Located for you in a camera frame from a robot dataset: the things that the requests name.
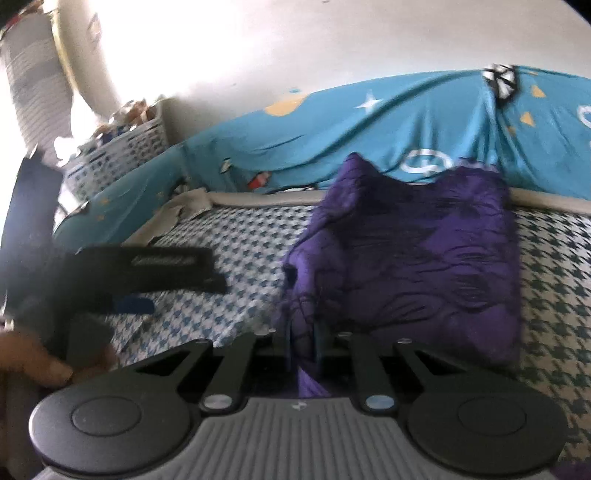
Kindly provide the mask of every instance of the beige bed edge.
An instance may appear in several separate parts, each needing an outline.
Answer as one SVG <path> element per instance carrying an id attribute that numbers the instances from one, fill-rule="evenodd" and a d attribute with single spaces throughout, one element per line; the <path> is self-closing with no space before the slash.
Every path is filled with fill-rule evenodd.
<path id="1" fill-rule="evenodd" d="M 131 235 L 124 245 L 148 245 L 154 238 L 167 234 L 180 219 L 194 217 L 210 210 L 213 205 L 224 207 L 273 207 L 316 205 L 322 201 L 326 190 L 306 192 L 281 192 L 270 195 L 258 193 L 206 192 L 205 189 L 182 193 L 163 205 L 158 212 Z M 531 190 L 511 189 L 513 205 L 560 212 L 591 215 L 591 200 L 561 197 Z"/>

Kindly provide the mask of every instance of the blue bedsheet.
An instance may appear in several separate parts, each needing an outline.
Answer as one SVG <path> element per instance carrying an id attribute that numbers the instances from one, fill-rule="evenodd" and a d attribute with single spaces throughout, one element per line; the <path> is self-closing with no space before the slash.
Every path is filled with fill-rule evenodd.
<path id="1" fill-rule="evenodd" d="M 56 232 L 65 248 L 121 242 L 180 182 L 211 191 L 328 188 L 352 151 L 398 180 L 463 158 L 510 186 L 591 199 L 591 80 L 517 67 L 499 102 L 480 70 L 417 73 L 291 97 L 176 145 L 109 186 Z"/>

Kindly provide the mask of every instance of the white basket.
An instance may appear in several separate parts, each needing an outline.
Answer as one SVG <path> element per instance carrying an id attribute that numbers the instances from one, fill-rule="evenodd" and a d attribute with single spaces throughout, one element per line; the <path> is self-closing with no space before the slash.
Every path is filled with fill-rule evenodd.
<path id="1" fill-rule="evenodd" d="M 74 196 L 84 202 L 167 148 L 162 104 L 158 102 L 154 119 L 66 165 L 64 181 Z"/>

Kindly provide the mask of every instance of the white star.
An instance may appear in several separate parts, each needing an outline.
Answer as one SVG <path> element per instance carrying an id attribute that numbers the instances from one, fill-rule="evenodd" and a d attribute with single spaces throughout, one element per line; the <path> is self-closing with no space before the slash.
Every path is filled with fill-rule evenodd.
<path id="1" fill-rule="evenodd" d="M 381 101 L 382 101 L 382 99 L 376 100 L 376 98 L 374 97 L 374 94 L 370 90 L 367 93 L 367 95 L 365 95 L 365 102 L 362 103 L 361 105 L 356 106 L 355 108 L 365 108 L 365 113 L 368 114 L 368 113 L 372 112 L 375 104 L 380 103 Z"/>

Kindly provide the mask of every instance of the purple cloth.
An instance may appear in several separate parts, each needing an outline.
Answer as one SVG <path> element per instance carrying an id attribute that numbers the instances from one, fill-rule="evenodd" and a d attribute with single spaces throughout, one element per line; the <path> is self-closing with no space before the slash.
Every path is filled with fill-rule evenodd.
<path id="1" fill-rule="evenodd" d="M 411 338 L 481 365 L 518 360 L 519 251 L 509 191 L 480 168 L 411 186 L 351 154 L 284 261 L 275 321 L 313 359 L 313 325 Z"/>
<path id="2" fill-rule="evenodd" d="M 330 397 L 329 391 L 309 376 L 301 367 L 297 369 L 297 384 L 299 398 Z"/>
<path id="3" fill-rule="evenodd" d="M 550 471 L 558 480 L 591 480 L 591 460 L 559 462 Z"/>

